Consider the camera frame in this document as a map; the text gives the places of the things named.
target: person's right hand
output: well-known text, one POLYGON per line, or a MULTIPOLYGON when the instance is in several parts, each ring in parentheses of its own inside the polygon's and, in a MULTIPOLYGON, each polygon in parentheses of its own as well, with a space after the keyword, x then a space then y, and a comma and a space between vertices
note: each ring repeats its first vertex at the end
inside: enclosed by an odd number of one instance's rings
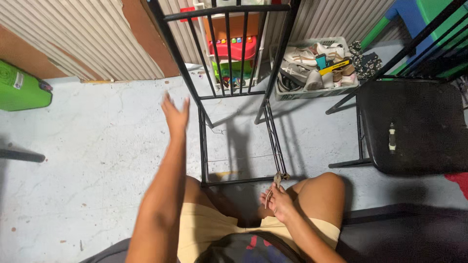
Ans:
POLYGON ((270 199, 268 200, 267 207, 273 211, 275 217, 283 224, 287 221, 290 215, 297 213, 294 207, 293 200, 286 193, 285 189, 280 186, 276 187, 276 183, 272 183, 264 193, 260 194, 260 202, 265 205, 266 196, 270 191, 273 191, 270 199))
POLYGON ((185 129, 187 128, 187 123, 189 121, 189 107, 190 99, 188 97, 185 98, 183 108, 179 111, 172 103, 169 93, 166 92, 164 94, 161 108, 166 116, 166 122, 168 123, 171 138, 185 134, 185 129))

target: beige shorts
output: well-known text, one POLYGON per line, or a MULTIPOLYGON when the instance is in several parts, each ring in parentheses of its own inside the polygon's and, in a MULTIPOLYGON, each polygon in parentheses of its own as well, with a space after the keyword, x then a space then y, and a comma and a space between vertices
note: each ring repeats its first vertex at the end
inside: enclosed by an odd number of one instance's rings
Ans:
MULTIPOLYGON (((326 221, 308 218, 315 232, 332 248, 336 247, 340 230, 326 221)), ((221 214, 204 205, 184 203, 180 215, 179 246, 177 257, 181 263, 193 263, 213 241, 232 233, 246 233, 255 230, 269 231, 299 252, 286 226, 276 217, 266 217, 260 227, 242 228, 237 219, 221 214)))

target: white laundry basket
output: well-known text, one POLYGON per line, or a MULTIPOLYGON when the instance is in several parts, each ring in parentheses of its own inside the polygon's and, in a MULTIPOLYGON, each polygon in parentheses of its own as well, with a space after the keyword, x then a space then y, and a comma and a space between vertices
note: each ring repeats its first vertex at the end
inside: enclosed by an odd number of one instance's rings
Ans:
MULTIPOLYGON (((349 52, 348 44, 344 37, 324 37, 324 38, 311 38, 307 40, 302 40, 294 43, 289 43, 288 46, 293 47, 310 47, 315 43, 320 43, 322 45, 330 46, 333 43, 339 43, 343 45, 344 52, 349 52)), ((270 45, 270 66, 273 68, 274 55, 276 54, 277 44, 270 45)), ((278 81, 275 82, 275 99, 276 101, 289 101, 294 99, 310 99, 317 97, 327 97, 341 94, 349 89, 359 86, 358 78, 354 79, 354 84, 346 87, 337 87, 337 88, 324 88, 318 90, 300 90, 300 91, 290 91, 290 92, 281 92, 278 88, 278 81)))

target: concrete floor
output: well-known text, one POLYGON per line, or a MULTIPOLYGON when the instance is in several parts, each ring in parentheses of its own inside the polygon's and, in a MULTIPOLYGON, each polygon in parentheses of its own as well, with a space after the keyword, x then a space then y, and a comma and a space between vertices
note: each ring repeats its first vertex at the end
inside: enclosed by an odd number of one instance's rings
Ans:
MULTIPOLYGON (((199 93, 208 95, 202 76, 193 71, 199 93)), ((181 105, 189 94, 181 77, 102 85, 67 81, 55 80, 47 108, 0 112, 0 147, 10 144, 47 157, 44 163, 0 160, 0 262, 78 262, 130 237, 168 142, 161 95, 168 90, 181 105)), ((293 176, 285 186, 328 171, 331 162, 358 157, 354 101, 338 113, 324 113, 342 97, 272 101, 293 176)), ((237 171, 222 180, 275 173, 265 123, 253 124, 261 98, 205 101, 216 125, 207 130, 210 172, 237 171)), ((190 114, 187 174, 199 179, 194 103, 190 114)), ((372 166, 333 172, 347 183, 347 210, 401 202, 468 209, 458 185, 441 175, 390 177, 372 166)), ((223 191, 249 217, 267 185, 223 191)))

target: red cloth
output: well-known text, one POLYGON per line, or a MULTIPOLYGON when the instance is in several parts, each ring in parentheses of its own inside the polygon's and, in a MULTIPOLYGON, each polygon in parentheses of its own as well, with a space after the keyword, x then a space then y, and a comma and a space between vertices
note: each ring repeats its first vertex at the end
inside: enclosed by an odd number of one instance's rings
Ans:
POLYGON ((447 174, 445 178, 449 181, 455 182, 460 186, 460 190, 468 200, 468 173, 447 174))

